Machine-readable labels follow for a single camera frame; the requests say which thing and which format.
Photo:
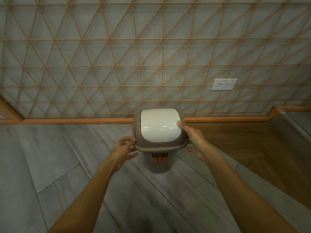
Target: orange baseboard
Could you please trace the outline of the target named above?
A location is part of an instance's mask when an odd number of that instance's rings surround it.
[[[256,122],[269,121],[280,111],[311,111],[311,106],[274,106],[267,116],[237,117],[185,117],[186,122]],[[68,118],[68,119],[23,119],[3,100],[0,112],[9,119],[0,119],[0,124],[91,124],[91,123],[133,123],[133,118]]]

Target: person's right arm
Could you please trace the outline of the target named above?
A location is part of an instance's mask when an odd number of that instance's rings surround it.
[[[178,122],[193,144],[193,152],[210,169],[232,216],[242,232],[297,232],[274,208],[243,181],[223,157],[206,141],[200,130]]]

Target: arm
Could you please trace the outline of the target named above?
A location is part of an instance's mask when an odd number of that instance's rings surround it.
[[[236,223],[242,232],[297,232],[274,208],[246,184],[203,137],[200,130],[178,122],[190,138],[193,152],[210,169]]]
[[[102,162],[94,176],[72,204],[49,229],[53,232],[93,232],[101,204],[111,176],[118,171],[126,160],[138,154],[130,147],[135,143],[132,137],[122,137],[115,143],[108,157]]]

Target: white wall outlet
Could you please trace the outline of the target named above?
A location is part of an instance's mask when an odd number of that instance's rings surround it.
[[[232,78],[232,79],[215,79],[213,86],[212,86],[212,91],[216,90],[232,90],[235,83],[236,83],[237,78]]]

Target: sticker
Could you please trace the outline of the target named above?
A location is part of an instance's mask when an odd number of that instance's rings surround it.
[[[152,160],[154,162],[165,162],[169,153],[152,154]]]

